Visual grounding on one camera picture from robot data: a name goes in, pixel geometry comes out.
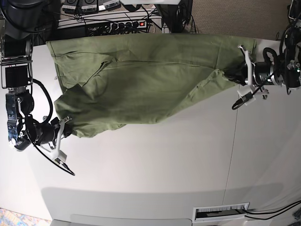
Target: black equipment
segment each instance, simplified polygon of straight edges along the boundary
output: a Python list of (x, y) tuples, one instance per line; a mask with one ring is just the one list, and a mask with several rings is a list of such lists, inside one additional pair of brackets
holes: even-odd
[(98, 12), (98, 1), (97, 0), (79, 0), (78, 6), (79, 14), (91, 14)]
[(279, 55), (275, 50), (265, 48), (262, 53), (264, 62), (255, 62), (244, 47), (239, 47), (246, 60), (225, 71), (225, 76), (230, 81), (244, 86), (238, 91), (241, 98), (233, 105), (233, 110), (237, 110), (243, 104), (251, 103), (257, 94), (267, 99), (269, 92), (264, 85), (284, 85), (288, 95), (291, 91), (300, 89), (301, 0), (293, 0), (288, 9), (290, 24), (281, 37)]
[(75, 14), (79, 0), (65, 0), (62, 9), (65, 13)]
[[(30, 144), (53, 164), (75, 175), (66, 165), (66, 157), (60, 150), (63, 137), (71, 134), (66, 124), (70, 117), (52, 121), (53, 105), (44, 85), (32, 77), (33, 34), (44, 0), (8, 0), (6, 11), (0, 5), (6, 19), (5, 33), (1, 36), (1, 83), (6, 94), (8, 114), (8, 141), (18, 151), (24, 151)], [(34, 100), (32, 85), (37, 84), (49, 102), (49, 114), (38, 122), (32, 116)], [(49, 150), (42, 145), (49, 145)]]

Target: cable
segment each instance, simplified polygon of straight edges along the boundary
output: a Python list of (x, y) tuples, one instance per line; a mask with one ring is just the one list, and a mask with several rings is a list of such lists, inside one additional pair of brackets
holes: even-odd
[(283, 58), (283, 43), (284, 43), (284, 40), (285, 40), (285, 36), (286, 36), (286, 33), (287, 31), (290, 29), (291, 27), (287, 27), (286, 30), (283, 32), (282, 36), (281, 36), (281, 40), (280, 40), (280, 46), (279, 46), (279, 55), (281, 58)]
[(41, 87), (41, 89), (42, 89), (43, 92), (45, 93), (45, 96), (46, 96), (46, 98), (47, 98), (47, 100), (48, 100), (48, 103), (49, 103), (49, 108), (50, 108), (50, 110), (49, 110), (49, 115), (48, 115), (47, 118), (41, 123), (41, 125), (45, 125), (45, 124), (47, 124), (47, 123), (50, 121), (50, 119), (51, 119), (51, 117), (52, 117), (52, 113), (53, 113), (53, 105), (52, 105), (51, 97), (50, 97), (50, 95), (49, 95), (47, 89), (45, 88), (45, 86), (42, 84), (42, 82), (40, 82), (40, 81), (38, 81), (38, 80), (36, 80), (36, 79), (33, 79), (33, 83), (36, 83), (38, 86)]
[(28, 129), (26, 128), (26, 132), (27, 132), (27, 137), (29, 138), (30, 142), (32, 143), (32, 145), (38, 150), (38, 152), (40, 152), (46, 159), (48, 159), (52, 164), (54, 164), (55, 166), (57, 166), (58, 168), (60, 168), (61, 170), (69, 173), (70, 175), (72, 176), (75, 176), (75, 173), (73, 173), (69, 168), (68, 166), (66, 165), (66, 163), (63, 163), (63, 166), (66, 168), (62, 168), (60, 167), (58, 164), (56, 164), (54, 161), (52, 161), (50, 158), (48, 158), (35, 144), (35, 142), (32, 141), (31, 137), (30, 137), (30, 134), (29, 134), (29, 131)]
[(237, 110), (239, 109), (242, 105), (244, 105), (246, 102), (248, 102), (249, 100), (251, 100), (253, 98), (253, 96), (264, 86), (265, 83), (267, 83), (267, 81), (275, 74), (274, 71), (270, 76), (268, 76), (263, 82), (262, 84), (260, 84), (258, 86), (258, 88), (253, 92), (253, 93), (248, 93), (246, 94), (244, 97), (245, 99), (243, 98), (240, 98), (239, 100), (237, 100), (235, 102), (235, 104), (232, 106), (232, 110)]
[(281, 214), (283, 214), (283, 213), (289, 211), (290, 209), (292, 209), (292, 208), (294, 208), (295, 206), (298, 206), (298, 205), (300, 205), (300, 204), (301, 204), (301, 202), (299, 202), (299, 203), (297, 203), (297, 204), (291, 206), (290, 208), (288, 208), (288, 209), (286, 209), (286, 210), (284, 210), (284, 211), (282, 211), (282, 212), (280, 212), (280, 213), (278, 213), (278, 214), (275, 214), (275, 215), (273, 215), (273, 216), (271, 216), (271, 217), (269, 217), (269, 218), (254, 218), (254, 217), (250, 217), (250, 216), (245, 216), (245, 217), (246, 217), (246, 218), (250, 218), (250, 219), (254, 219), (254, 220), (270, 220), (270, 219), (272, 219), (272, 218), (274, 218), (274, 217), (277, 217), (277, 216), (279, 216), (279, 215), (281, 215)]
[(247, 214), (251, 214), (251, 215), (266, 215), (266, 214), (273, 214), (273, 213), (279, 213), (280, 211), (283, 211), (285, 210), (286, 208), (289, 208), (290, 206), (292, 205), (295, 205), (295, 204), (301, 204), (301, 200), (299, 201), (296, 201), (296, 202), (293, 202), (279, 210), (276, 210), (276, 211), (273, 211), (273, 212), (264, 212), (264, 213), (252, 213), (252, 212), (249, 212), (249, 211), (246, 211), (246, 210), (242, 210), (243, 212), (247, 213)]
[(42, 10), (42, 12), (45, 12), (45, 13), (53, 13), (53, 14), (58, 14), (58, 15), (62, 15), (62, 16), (68, 16), (70, 17), (70, 19), (77, 19), (78, 17), (75, 17), (75, 16), (71, 16), (71, 15), (67, 15), (67, 14), (64, 14), (64, 13), (57, 13), (57, 12), (51, 12), (51, 11), (46, 11), (46, 10)]
[(149, 27), (147, 30), (148, 33), (150, 32), (151, 27), (154, 28), (154, 33), (156, 33), (156, 26), (154, 26), (153, 24), (148, 24), (148, 27)]
[(141, 5), (141, 8), (143, 8), (143, 10), (146, 12), (146, 14), (147, 14), (147, 20), (149, 21), (150, 20), (150, 14), (149, 14), (149, 12), (143, 7), (143, 5)]
[[(157, 13), (157, 11), (156, 11), (156, 10), (153, 10), (153, 11), (150, 13), (150, 16), (153, 15), (153, 14), (155, 14), (155, 13)], [(69, 16), (69, 17), (71, 17), (71, 18), (69, 18), (69, 20), (76, 20), (76, 21), (78, 21), (78, 22), (80, 22), (80, 19), (81, 19), (81, 18), (74, 17), (74, 16)], [(140, 19), (133, 20), (133, 22), (141, 21), (141, 20), (144, 20), (145, 18), (147, 18), (147, 16), (144, 16), (144, 17), (142, 17), (142, 18), (140, 18)], [(118, 21), (111, 21), (111, 20), (86, 19), (86, 21), (87, 21), (87, 20), (90, 20), (90, 21), (108, 21), (108, 22), (111, 22), (111, 23), (117, 23), (117, 24), (120, 24)]]
[(187, 8), (187, 6), (186, 6), (185, 3), (181, 4), (179, 7), (182, 7), (182, 6), (185, 7), (184, 9), (186, 9), (186, 14), (187, 14), (185, 20), (183, 20), (183, 22), (185, 22), (185, 25), (184, 25), (184, 27), (183, 27), (183, 29), (182, 29), (182, 32), (184, 31), (184, 29), (185, 29), (185, 27), (186, 27), (186, 24), (188, 24), (189, 21), (190, 21), (190, 18), (188, 17), (188, 16), (190, 15), (191, 18), (192, 18), (190, 32), (191, 32), (191, 30), (192, 30), (192, 26), (194, 25), (194, 31), (195, 31), (195, 34), (196, 34), (196, 33), (197, 33), (197, 28), (196, 28), (196, 23), (195, 23), (195, 21), (194, 21), (192, 12), (191, 12), (191, 10), (188, 10), (188, 8)]
[(44, 42), (44, 44), (46, 44), (45, 39), (41, 36), (41, 34), (38, 34), (38, 36), (42, 39), (42, 41)]
[(4, 17), (5, 20), (7, 20), (14, 28), (22, 31), (22, 32), (25, 32), (25, 33), (29, 33), (29, 34), (38, 34), (38, 33), (41, 33), (43, 31), (45, 31), (45, 29), (42, 29), (42, 30), (39, 30), (39, 31), (28, 31), (26, 29), (24, 29), (23, 27), (17, 25), (15, 22), (13, 22), (10, 17), (8, 17), (8, 15), (5, 13), (4, 9), (3, 9), (3, 6), (2, 4), (0, 4), (0, 11)]
[(133, 23), (133, 21), (132, 21), (132, 19), (126, 14), (126, 13), (124, 13), (127, 17), (128, 17), (128, 19)]

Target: white table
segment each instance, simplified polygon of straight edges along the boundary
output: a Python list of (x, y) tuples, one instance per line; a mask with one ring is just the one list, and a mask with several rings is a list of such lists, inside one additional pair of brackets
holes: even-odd
[[(276, 50), (278, 42), (259, 40), (260, 55), (264, 47)], [(46, 46), (34, 48), (33, 75), (53, 101), (61, 95)], [(156, 125), (62, 140), (75, 177), (32, 147), (22, 153), (10, 149), (6, 126), (0, 127), (0, 207), (74, 222), (77, 214), (192, 218), (193, 207), (250, 202), (251, 208), (274, 208), (295, 201), (301, 197), (301, 91), (287, 97), (285, 88), (271, 87), (267, 101), (258, 98), (237, 112), (231, 110), (237, 89)], [(0, 91), (2, 125), (6, 92)], [(33, 116), (41, 120), (48, 114), (47, 100), (38, 86), (33, 97)]]

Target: green pants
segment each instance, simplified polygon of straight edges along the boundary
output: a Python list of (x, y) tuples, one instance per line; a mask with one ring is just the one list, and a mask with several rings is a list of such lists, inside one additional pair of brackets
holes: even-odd
[(55, 101), (74, 135), (157, 123), (235, 86), (223, 70), (255, 40), (204, 34), (129, 34), (47, 43), (63, 95)]

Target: floor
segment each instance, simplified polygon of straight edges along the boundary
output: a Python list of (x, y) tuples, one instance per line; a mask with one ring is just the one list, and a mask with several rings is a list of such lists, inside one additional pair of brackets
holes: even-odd
[(33, 218), (9, 210), (0, 209), (0, 226), (49, 226), (50, 220)]
[(202, 33), (275, 40), (288, 24), (291, 0), (194, 0), (192, 14)]

